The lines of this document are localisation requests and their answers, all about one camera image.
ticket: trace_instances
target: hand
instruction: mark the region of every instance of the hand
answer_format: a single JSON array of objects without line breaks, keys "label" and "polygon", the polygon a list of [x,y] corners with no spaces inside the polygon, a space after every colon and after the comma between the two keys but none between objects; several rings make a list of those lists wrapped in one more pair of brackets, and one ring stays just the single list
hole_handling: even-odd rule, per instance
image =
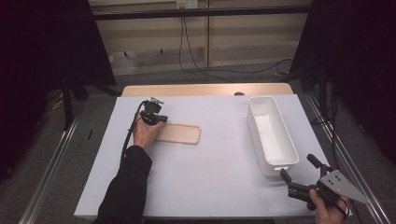
[{"label": "hand", "polygon": [[142,119],[140,114],[137,115],[136,125],[134,126],[134,145],[140,146],[147,150],[154,140],[155,134],[163,127],[162,121],[154,126],[147,125]]},{"label": "hand", "polygon": [[[312,202],[317,206],[317,224],[341,224],[344,221],[344,214],[342,214],[337,208],[331,207],[326,208],[323,200],[317,195],[317,191],[314,189],[309,190],[309,196]],[[341,196],[341,198],[347,202],[348,198]],[[342,200],[337,201],[337,205],[340,206],[344,211],[347,209],[346,203]]]}]

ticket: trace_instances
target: black cable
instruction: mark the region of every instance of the black cable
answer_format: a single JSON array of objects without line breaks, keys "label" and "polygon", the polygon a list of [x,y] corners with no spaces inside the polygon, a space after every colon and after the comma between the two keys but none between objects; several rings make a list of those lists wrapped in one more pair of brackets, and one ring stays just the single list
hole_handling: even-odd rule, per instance
[{"label": "black cable", "polygon": [[[257,70],[257,71],[236,71],[236,70],[229,70],[229,69],[202,69],[202,68],[198,67],[198,65],[196,64],[196,62],[195,62],[195,60],[194,60],[194,57],[192,56],[191,45],[190,45],[190,40],[189,40],[189,34],[188,34],[188,31],[187,31],[186,19],[185,19],[184,17],[181,18],[181,19],[182,19],[182,21],[181,21],[181,22],[182,22],[182,26],[181,26],[180,48],[179,48],[179,51],[178,51],[178,62],[179,62],[180,68],[181,68],[183,71],[185,71],[185,72],[188,72],[188,73],[198,73],[198,72],[201,72],[201,73],[204,73],[204,74],[205,74],[205,72],[231,72],[231,73],[241,73],[241,74],[255,74],[255,73],[260,73],[260,72],[266,72],[266,71],[268,71],[268,70],[270,70],[270,69],[272,69],[272,68],[274,68],[274,67],[276,67],[276,71],[278,71],[277,67],[278,67],[281,63],[287,62],[287,61],[293,61],[293,59],[284,59],[284,60],[281,60],[281,61],[277,62],[276,64],[270,66],[270,67],[267,67],[267,68],[262,69],[262,70]],[[190,56],[191,56],[191,58],[192,58],[192,61],[193,61],[194,65],[195,65],[195,67],[198,69],[198,71],[187,71],[187,70],[185,70],[185,69],[183,68],[183,66],[181,65],[181,59],[180,59],[181,56],[180,56],[180,52],[181,52],[181,48],[182,48],[182,45],[183,45],[184,27],[186,27],[186,37],[187,37],[187,42],[188,42],[188,45],[189,45]]]},{"label": "black cable", "polygon": [[143,101],[142,103],[140,103],[139,107],[137,108],[136,112],[134,113],[134,121],[132,121],[131,128],[129,128],[129,130],[128,130],[128,134],[126,135],[125,142],[124,142],[124,145],[122,147],[121,158],[120,158],[120,166],[122,164],[123,159],[125,158],[126,148],[128,147],[129,139],[131,138],[132,132],[134,131],[134,126],[139,121],[139,119],[136,120],[137,115],[139,114],[139,111],[140,111],[140,108],[142,107],[142,105],[144,105],[146,102],[147,101]]},{"label": "black cable", "polygon": [[332,86],[332,158],[334,159],[335,169],[339,169],[337,156],[335,153],[335,115],[337,114],[337,95],[335,87]]},{"label": "black cable", "polygon": [[[181,47],[182,47],[182,44],[183,44],[183,34],[184,34],[184,32],[183,32],[183,31],[184,31],[184,30],[183,30],[183,27],[184,27],[184,26],[186,26],[186,37],[187,37],[187,43],[189,44],[190,56],[191,56],[191,58],[192,58],[192,62],[194,63],[194,65],[195,65],[195,67],[198,69],[198,71],[188,71],[188,70],[184,69],[183,66],[181,65],[181,61],[180,61],[180,52],[181,52]],[[215,78],[221,79],[221,80],[223,80],[223,81],[233,83],[231,80],[228,80],[228,79],[226,79],[226,78],[210,75],[210,74],[204,72],[203,70],[201,70],[201,69],[198,67],[198,65],[197,65],[196,62],[195,62],[194,57],[192,56],[191,46],[190,46],[190,40],[189,40],[189,35],[188,35],[188,33],[187,33],[186,18],[184,18],[184,17],[181,18],[181,41],[180,41],[180,49],[179,49],[179,51],[178,51],[178,62],[179,62],[180,68],[181,68],[183,71],[185,71],[185,72],[188,72],[188,73],[201,72],[202,74],[207,75],[207,76],[209,76],[209,77],[215,77]]]}]

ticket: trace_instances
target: white tabletop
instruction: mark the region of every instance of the white tabletop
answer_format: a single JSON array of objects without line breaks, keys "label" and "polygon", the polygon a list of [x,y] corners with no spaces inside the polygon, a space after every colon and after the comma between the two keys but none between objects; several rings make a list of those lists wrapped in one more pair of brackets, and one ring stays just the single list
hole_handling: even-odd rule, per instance
[{"label": "white tabletop", "polygon": [[[273,95],[300,156],[289,170],[296,183],[315,184],[308,153],[327,163],[296,95]],[[201,127],[198,145],[154,142],[145,217],[312,217],[305,203],[288,197],[280,176],[260,172],[248,127],[250,96],[158,97],[168,122]],[[120,152],[138,105],[147,97],[118,98],[90,177],[75,212],[94,218],[120,165]]]}]

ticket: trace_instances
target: black jacket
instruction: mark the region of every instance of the black jacket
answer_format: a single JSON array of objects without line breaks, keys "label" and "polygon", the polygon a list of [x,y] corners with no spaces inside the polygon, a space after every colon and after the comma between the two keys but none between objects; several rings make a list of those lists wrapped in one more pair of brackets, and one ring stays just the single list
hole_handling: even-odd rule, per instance
[{"label": "black jacket", "polygon": [[151,158],[142,147],[128,147],[93,224],[140,223],[146,204],[151,164]]}]

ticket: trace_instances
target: white tray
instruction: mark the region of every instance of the white tray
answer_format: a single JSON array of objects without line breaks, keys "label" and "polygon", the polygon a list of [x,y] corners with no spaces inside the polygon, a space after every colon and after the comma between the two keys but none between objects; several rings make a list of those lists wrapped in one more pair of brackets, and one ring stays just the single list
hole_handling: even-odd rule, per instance
[{"label": "white tray", "polygon": [[288,129],[273,97],[249,99],[247,121],[264,175],[279,175],[299,161]]}]

